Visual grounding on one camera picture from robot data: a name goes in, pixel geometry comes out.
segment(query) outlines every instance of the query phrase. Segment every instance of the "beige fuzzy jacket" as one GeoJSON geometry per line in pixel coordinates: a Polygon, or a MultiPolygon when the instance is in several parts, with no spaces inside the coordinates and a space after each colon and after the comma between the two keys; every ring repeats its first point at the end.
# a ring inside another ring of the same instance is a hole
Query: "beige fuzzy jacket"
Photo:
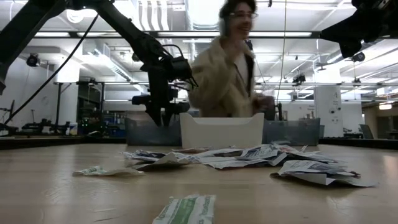
{"type": "Polygon", "coordinates": [[[253,92],[253,54],[245,45],[244,54],[249,61],[247,86],[234,61],[221,48],[220,39],[213,40],[210,48],[192,63],[192,75],[199,87],[188,92],[189,102],[200,110],[202,117],[250,117],[256,97],[253,92]]]}

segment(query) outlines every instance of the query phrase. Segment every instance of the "wooden table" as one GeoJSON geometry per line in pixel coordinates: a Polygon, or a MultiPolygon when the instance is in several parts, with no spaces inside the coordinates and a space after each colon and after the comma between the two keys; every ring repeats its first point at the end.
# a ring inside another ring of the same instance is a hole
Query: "wooden table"
{"type": "MultiPolygon", "coordinates": [[[[169,201],[216,195],[215,223],[397,223],[398,151],[319,146],[349,162],[374,188],[318,187],[272,179],[278,168],[218,171],[200,164],[142,177],[72,177],[75,170],[123,165],[119,151],[97,144],[0,151],[0,220],[4,224],[152,223],[169,201]]],[[[166,151],[153,147],[140,147],[166,151]]]]}

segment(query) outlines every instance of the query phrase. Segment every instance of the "dark hair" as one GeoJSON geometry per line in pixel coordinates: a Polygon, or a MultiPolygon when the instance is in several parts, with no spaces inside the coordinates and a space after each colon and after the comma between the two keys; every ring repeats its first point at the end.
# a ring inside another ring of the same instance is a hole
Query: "dark hair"
{"type": "Polygon", "coordinates": [[[228,17],[240,3],[246,3],[249,5],[253,12],[257,10],[256,0],[227,0],[224,6],[220,9],[218,16],[220,18],[228,17]]]}

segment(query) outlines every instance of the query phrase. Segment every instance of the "camera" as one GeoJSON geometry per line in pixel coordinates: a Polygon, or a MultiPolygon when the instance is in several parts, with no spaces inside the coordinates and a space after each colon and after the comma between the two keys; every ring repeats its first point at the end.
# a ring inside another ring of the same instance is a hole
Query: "camera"
{"type": "Polygon", "coordinates": [[[26,59],[26,64],[29,67],[38,67],[40,66],[40,59],[38,54],[30,54],[30,56],[26,59]]]}

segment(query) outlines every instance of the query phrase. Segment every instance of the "pile of packets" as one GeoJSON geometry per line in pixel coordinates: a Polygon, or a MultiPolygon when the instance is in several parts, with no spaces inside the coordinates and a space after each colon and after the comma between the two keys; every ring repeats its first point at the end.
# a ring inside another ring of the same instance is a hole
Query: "pile of packets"
{"type": "MultiPolygon", "coordinates": [[[[142,171],[181,167],[188,164],[204,164],[218,170],[238,167],[282,166],[281,170],[272,173],[271,177],[295,177],[316,184],[329,185],[332,182],[370,187],[377,183],[366,182],[360,175],[345,169],[341,161],[317,152],[305,152],[306,146],[297,150],[280,144],[263,144],[250,149],[237,149],[230,146],[224,149],[211,147],[193,149],[174,149],[169,153],[136,150],[135,152],[121,152],[125,158],[125,169],[138,172],[121,172],[127,174],[141,174],[142,171]]],[[[96,175],[88,170],[75,172],[76,175],[96,175]]],[[[100,175],[118,175],[111,170],[101,171],[100,175]]]]}

